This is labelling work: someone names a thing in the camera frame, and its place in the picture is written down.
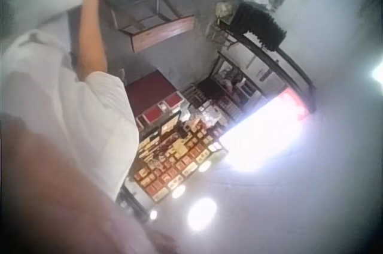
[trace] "man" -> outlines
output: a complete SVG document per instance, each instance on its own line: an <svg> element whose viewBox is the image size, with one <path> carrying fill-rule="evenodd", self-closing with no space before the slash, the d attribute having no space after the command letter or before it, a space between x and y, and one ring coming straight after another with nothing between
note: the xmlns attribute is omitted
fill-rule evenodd
<svg viewBox="0 0 383 254"><path fill-rule="evenodd" d="M107 74L98 0L83 4L79 79L41 31L20 37L1 66L2 251L6 241L10 253L177 253L112 201L138 130L122 82Z"/></svg>
<svg viewBox="0 0 383 254"><path fill-rule="evenodd" d="M47 137L115 200L138 148L138 130L123 83L107 73L99 0L83 0L77 74L59 40L23 35L2 58L2 113Z"/></svg>

